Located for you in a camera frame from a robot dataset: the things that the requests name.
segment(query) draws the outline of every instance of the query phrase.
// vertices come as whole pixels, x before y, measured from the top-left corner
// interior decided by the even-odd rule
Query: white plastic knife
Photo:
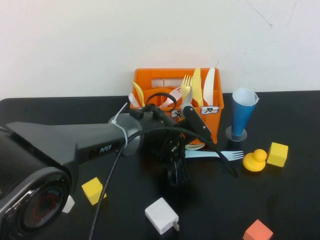
[[[211,67],[208,74],[206,75],[203,86],[203,99],[206,101],[208,106],[214,105],[215,72],[216,69],[214,67]]]

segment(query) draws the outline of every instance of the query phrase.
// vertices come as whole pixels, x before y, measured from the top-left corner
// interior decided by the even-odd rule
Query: yellow plastic fork
[[[183,93],[182,100],[184,100],[188,95],[188,93],[190,92],[190,89],[192,86],[192,79],[193,77],[191,75],[184,75],[184,78],[181,84],[181,92]]]

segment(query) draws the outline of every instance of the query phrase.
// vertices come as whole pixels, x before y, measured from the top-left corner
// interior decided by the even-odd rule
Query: yellow rubber duck
[[[266,166],[268,154],[262,149],[257,149],[253,153],[250,152],[243,158],[243,165],[251,172],[260,172]]]

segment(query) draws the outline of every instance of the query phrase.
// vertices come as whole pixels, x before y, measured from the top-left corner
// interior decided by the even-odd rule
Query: white power adapter
[[[177,224],[179,216],[163,197],[148,206],[144,213],[160,234],[163,234],[172,226],[176,231],[180,229]]]

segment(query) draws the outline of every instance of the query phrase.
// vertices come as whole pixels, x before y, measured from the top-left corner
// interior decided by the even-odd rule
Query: black cable
[[[176,107],[177,107],[177,100],[174,98],[174,96],[172,96],[171,94],[166,93],[166,92],[156,92],[155,94],[152,94],[152,95],[151,95],[150,97],[148,97],[148,99],[146,100],[145,105],[147,106],[148,103],[149,103],[149,101],[150,101],[151,99],[153,99],[154,97],[156,97],[156,96],[164,96],[164,97],[167,97],[167,98],[169,98],[169,99],[171,99],[171,100],[173,101],[174,106],[173,106],[170,110],[164,111],[165,113],[170,113],[170,112],[172,112],[173,110],[176,109]]]
[[[237,174],[236,170],[228,165],[228,159],[216,148],[216,146],[213,144],[213,142],[210,142],[210,141],[206,140],[204,137],[202,137],[199,134],[194,133],[193,131],[190,131],[190,130],[187,130],[187,129],[184,129],[184,128],[181,128],[181,127],[162,126],[162,127],[156,127],[156,128],[152,128],[152,129],[148,129],[148,130],[138,131],[138,132],[136,132],[136,133],[134,133],[134,134],[132,134],[131,136],[128,137],[127,143],[129,143],[131,140],[135,139],[136,137],[138,137],[138,136],[140,136],[142,134],[147,134],[149,132],[162,131],[162,130],[171,130],[171,131],[174,131],[174,132],[190,134],[190,135],[196,137],[197,139],[199,139],[204,144],[207,144],[213,151],[215,151],[219,155],[220,159],[222,160],[222,163],[226,166],[226,168],[235,177],[238,177],[238,174]],[[117,153],[117,155],[115,157],[115,160],[113,162],[113,165],[112,165],[112,168],[110,170],[110,173],[108,175],[108,178],[107,178],[107,180],[106,180],[106,182],[105,182],[105,184],[103,186],[103,189],[102,189],[99,201],[98,201],[98,206],[97,206],[95,214],[94,214],[94,218],[93,218],[93,222],[92,222],[92,226],[91,226],[91,230],[90,230],[90,235],[89,235],[89,240],[92,240],[92,237],[94,235],[95,228],[96,228],[96,225],[97,225],[97,219],[98,219],[98,216],[99,216],[99,212],[100,212],[100,209],[101,209],[102,201],[104,199],[104,195],[105,195],[109,180],[111,178],[111,175],[112,175],[112,173],[114,171],[116,163],[117,163],[122,151],[124,150],[125,146],[126,146],[126,143],[123,143],[123,145],[119,149],[119,151],[118,151],[118,153]]]

